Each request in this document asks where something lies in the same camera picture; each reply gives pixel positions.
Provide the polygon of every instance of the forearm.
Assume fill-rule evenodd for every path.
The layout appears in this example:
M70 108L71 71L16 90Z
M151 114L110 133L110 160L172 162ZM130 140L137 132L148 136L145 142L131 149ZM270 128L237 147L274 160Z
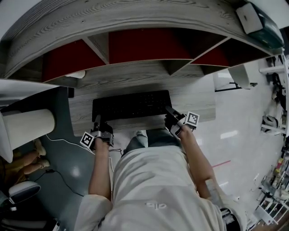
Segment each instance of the forearm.
M111 199L108 148L96 148L94 168L89 184L89 194Z
M200 196L206 198L208 192L205 186L205 181L213 179L213 181L216 182L213 168L201 151L194 134L188 127L182 127L180 139L186 152L190 172L197 190L199 191Z

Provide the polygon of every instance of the person's left arm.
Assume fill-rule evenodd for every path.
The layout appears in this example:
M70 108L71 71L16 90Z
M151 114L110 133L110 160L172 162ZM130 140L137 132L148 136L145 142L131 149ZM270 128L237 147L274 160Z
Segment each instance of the person's left arm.
M100 138L95 139L95 159L89 195L82 199L74 231L97 231L103 218L112 209L108 149L106 142Z

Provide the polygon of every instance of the person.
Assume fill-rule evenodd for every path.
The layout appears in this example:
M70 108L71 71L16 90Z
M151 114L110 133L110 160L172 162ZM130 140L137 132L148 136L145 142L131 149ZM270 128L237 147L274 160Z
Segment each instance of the person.
M191 129L181 129L180 141L165 129L138 132L115 168L112 194L109 146L96 138L89 195L75 231L224 231L220 209L208 200L209 179L244 231L245 212L218 186Z
M17 149L13 150L13 161L7 163L2 159L0 165L0 175L6 188L10 188L27 180L27 175L40 168L49 167L50 163L40 156L46 155L46 150L42 146L40 139L33 141L34 150L22 155Z

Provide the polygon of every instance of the tile floor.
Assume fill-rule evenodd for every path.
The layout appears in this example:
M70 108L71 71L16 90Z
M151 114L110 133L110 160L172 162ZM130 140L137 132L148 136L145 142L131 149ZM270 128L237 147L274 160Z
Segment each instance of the tile floor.
M256 188L271 165L275 165L283 145L283 137L261 132L262 115L270 103L271 88L259 73L258 62L246 64L246 69L250 81L258 82L258 85L251 90L217 92L216 120L200 123L195 135L212 165L227 162L214 168L223 190L235 198L240 197L245 209L253 212L258 205L256 198L260 193ZM225 71L212 75L212 78L218 89L227 87L228 82L232 81ZM80 138L73 136L71 124L67 120L69 111L66 89L50 91L53 94L50 93L49 97L37 97L42 99L39 102L41 107L49 108L56 117L56 130L49 134L50 138L63 138L79 143ZM124 149L129 136L129 133L115 134L115 148ZM63 141L52 142L42 137L42 142L47 149L51 167L60 171L76 192L86 194L93 169L92 154ZM120 154L110 154L115 167ZM41 171L34 173L31 179L34 180L41 174ZM37 196L43 206L61 221L62 227L73 230L81 197L73 194L56 173L43 176L38 183L42 190Z

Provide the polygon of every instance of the dark green floor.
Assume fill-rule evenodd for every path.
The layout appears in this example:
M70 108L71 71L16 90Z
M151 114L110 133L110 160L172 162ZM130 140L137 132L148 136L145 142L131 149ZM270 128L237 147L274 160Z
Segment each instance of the dark green floor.
M79 144L80 138L73 135L68 105L67 89L51 89L21 100L2 111L20 110L22 112L49 109L56 120L56 127L51 132L51 139L66 139ZM79 194L87 194L93 169L94 156L75 145L64 141L50 141L46 136L40 138L47 150L47 159L51 169L59 171L67 184ZM44 170L31 174L30 180L36 180ZM51 216L57 218L61 227L72 231L82 197L75 195L64 184L57 173L45 174L37 181L41 191L37 197Z

